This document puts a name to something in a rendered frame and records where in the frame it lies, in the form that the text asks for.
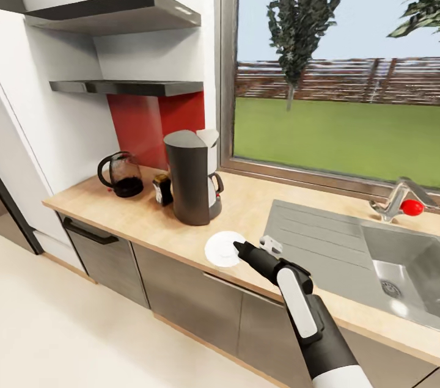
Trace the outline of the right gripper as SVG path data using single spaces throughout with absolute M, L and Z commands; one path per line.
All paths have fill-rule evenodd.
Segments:
M 272 254 L 264 251 L 261 248 L 255 247 L 252 243 L 247 241 L 244 243 L 235 241 L 233 244 L 234 247 L 239 251 L 238 257 L 244 260 L 246 263 L 249 263 L 254 270 L 263 276 L 263 263 L 268 257 L 271 257 Z

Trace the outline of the paper coffee filter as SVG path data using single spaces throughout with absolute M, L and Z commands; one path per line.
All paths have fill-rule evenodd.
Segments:
M 219 137 L 219 133 L 215 129 L 199 130 L 196 131 L 196 134 L 206 143 L 208 148 L 211 148 L 213 143 L 216 142 Z

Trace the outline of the bottle of coffee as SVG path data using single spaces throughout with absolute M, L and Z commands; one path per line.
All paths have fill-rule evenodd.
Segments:
M 157 175 L 153 180 L 156 188 L 156 201 L 163 207 L 173 202 L 173 195 L 171 191 L 172 177 L 161 174 Z

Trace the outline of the electric kettle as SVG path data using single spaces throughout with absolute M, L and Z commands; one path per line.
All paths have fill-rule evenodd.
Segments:
M 102 167 L 108 162 L 110 183 L 107 183 L 101 174 Z M 143 191 L 144 185 L 139 166 L 134 160 L 134 155 L 128 152 L 117 152 L 107 156 L 98 164 L 97 174 L 100 181 L 109 190 L 115 191 L 118 197 L 130 197 Z

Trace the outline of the saucer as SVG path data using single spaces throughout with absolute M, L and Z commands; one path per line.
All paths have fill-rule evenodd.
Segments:
M 218 232 L 212 236 L 206 246 L 205 255 L 209 262 L 221 268 L 230 268 L 241 263 L 239 251 L 233 242 L 245 242 L 245 237 L 234 231 Z

